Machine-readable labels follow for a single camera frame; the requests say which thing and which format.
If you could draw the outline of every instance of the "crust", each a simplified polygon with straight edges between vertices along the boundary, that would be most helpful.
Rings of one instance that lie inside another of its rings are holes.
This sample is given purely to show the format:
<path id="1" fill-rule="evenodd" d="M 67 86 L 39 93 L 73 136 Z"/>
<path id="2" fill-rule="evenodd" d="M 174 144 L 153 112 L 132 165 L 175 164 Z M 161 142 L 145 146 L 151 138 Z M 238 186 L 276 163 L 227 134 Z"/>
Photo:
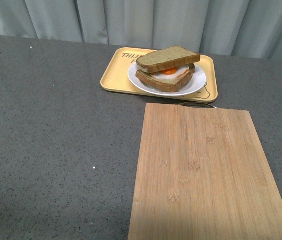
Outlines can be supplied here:
<path id="1" fill-rule="evenodd" d="M 136 71 L 135 76 L 145 85 L 149 85 L 163 92 L 175 93 L 190 81 L 194 72 L 194 64 L 191 64 L 189 72 L 183 78 L 174 81 L 173 83 L 160 82 L 148 73 L 142 72 L 140 70 Z"/>
<path id="2" fill-rule="evenodd" d="M 138 68 L 144 73 L 155 73 L 181 65 L 200 61 L 198 53 L 189 51 L 180 46 L 173 46 L 159 51 L 150 52 L 137 59 Z"/>

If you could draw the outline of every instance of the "wooden cutting board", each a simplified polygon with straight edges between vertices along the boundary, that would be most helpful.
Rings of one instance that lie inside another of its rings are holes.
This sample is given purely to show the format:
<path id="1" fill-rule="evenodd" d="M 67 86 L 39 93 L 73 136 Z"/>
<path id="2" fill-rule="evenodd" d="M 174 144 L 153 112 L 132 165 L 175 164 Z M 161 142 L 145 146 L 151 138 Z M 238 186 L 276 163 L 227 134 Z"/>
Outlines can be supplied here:
<path id="1" fill-rule="evenodd" d="M 247 111 L 148 103 L 129 240 L 282 240 L 282 199 Z"/>

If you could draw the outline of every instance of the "speckled countertop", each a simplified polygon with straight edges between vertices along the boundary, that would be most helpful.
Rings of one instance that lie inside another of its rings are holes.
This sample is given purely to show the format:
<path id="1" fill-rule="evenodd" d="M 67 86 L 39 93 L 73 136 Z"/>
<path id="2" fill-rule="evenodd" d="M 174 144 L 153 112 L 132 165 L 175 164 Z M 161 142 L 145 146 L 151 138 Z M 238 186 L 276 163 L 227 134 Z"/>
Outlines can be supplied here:
<path id="1" fill-rule="evenodd" d="M 127 239 L 146 103 L 100 86 L 119 46 L 0 36 L 0 239 Z M 282 62 L 210 55 L 282 197 Z"/>

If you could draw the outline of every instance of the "curtain fold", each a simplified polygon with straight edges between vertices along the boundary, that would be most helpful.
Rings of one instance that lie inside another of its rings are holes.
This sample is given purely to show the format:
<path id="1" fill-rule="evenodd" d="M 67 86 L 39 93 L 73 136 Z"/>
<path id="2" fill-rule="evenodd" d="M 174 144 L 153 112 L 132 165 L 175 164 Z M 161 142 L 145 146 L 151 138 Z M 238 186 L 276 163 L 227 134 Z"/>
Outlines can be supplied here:
<path id="1" fill-rule="evenodd" d="M 282 61 L 282 0 L 0 0 L 0 35 Z"/>

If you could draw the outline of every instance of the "toast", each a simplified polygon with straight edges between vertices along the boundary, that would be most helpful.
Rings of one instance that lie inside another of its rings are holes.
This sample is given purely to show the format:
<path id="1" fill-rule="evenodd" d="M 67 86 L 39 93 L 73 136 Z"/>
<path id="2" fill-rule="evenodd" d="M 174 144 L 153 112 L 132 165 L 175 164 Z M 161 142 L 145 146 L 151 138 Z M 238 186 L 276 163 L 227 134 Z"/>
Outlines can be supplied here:
<path id="1" fill-rule="evenodd" d="M 138 68 L 144 73 L 155 73 L 181 65 L 196 63 L 201 56 L 180 46 L 172 46 L 150 52 L 136 60 Z"/>
<path id="2" fill-rule="evenodd" d="M 180 46 L 150 52 L 136 60 L 135 76 L 145 85 L 175 93 L 184 87 L 195 72 L 193 63 L 201 56 Z"/>
<path id="3" fill-rule="evenodd" d="M 168 82 L 163 80 L 158 80 L 152 77 L 150 73 L 142 72 L 140 70 L 136 71 L 135 76 L 145 85 L 154 87 L 163 92 L 175 93 L 190 81 L 194 72 L 195 72 L 194 64 L 190 64 L 189 71 L 183 78 L 173 79 Z"/>

